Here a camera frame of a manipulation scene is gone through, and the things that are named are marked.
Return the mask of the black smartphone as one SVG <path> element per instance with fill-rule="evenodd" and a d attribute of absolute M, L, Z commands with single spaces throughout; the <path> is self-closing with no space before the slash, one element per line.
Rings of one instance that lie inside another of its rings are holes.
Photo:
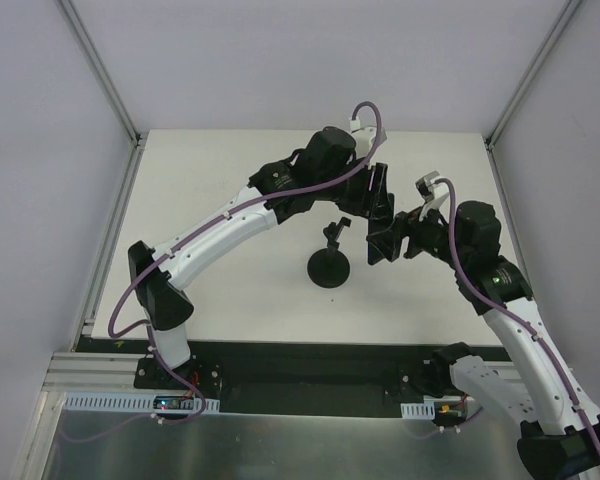
<path fill-rule="evenodd" d="M 367 264 L 376 265 L 383 260 L 393 262 L 399 255 L 398 240 L 394 231 L 395 197 L 388 193 L 373 200 L 367 222 Z"/>

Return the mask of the black phone stand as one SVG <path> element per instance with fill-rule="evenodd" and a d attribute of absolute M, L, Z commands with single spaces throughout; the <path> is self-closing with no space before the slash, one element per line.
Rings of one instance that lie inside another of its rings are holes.
<path fill-rule="evenodd" d="M 326 247 L 314 252 L 307 262 L 307 274 L 310 280 L 324 289 L 342 286 L 349 278 L 351 267 L 346 255 L 340 251 L 338 241 L 342 231 L 351 226 L 351 220 L 342 217 L 331 222 L 323 229 Z"/>

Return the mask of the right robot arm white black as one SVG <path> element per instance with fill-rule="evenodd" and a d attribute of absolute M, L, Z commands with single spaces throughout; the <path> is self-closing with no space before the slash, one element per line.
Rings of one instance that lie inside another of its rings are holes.
<path fill-rule="evenodd" d="M 494 208 L 479 201 L 453 204 L 447 217 L 433 201 L 411 212 L 371 208 L 369 262 L 427 253 L 450 266 L 459 292 L 496 334 L 526 391 L 509 386 L 464 343 L 435 351 L 411 380 L 431 397 L 458 390 L 511 421 L 533 478 L 600 479 L 600 408 L 557 351 L 526 279 L 501 255 L 500 234 Z"/>

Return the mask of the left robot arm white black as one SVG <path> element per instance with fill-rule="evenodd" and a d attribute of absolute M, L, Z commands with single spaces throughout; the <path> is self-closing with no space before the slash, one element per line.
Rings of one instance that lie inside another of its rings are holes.
<path fill-rule="evenodd" d="M 325 127 L 289 157 L 263 165 L 221 210 L 187 232 L 154 247 L 138 241 L 129 248 L 131 287 L 148 316 L 160 381 L 179 389 L 191 377 L 185 323 L 194 306 L 185 290 L 192 281 L 246 240 L 317 201 L 370 217 L 380 173 L 369 161 L 385 139 L 381 127 Z"/>

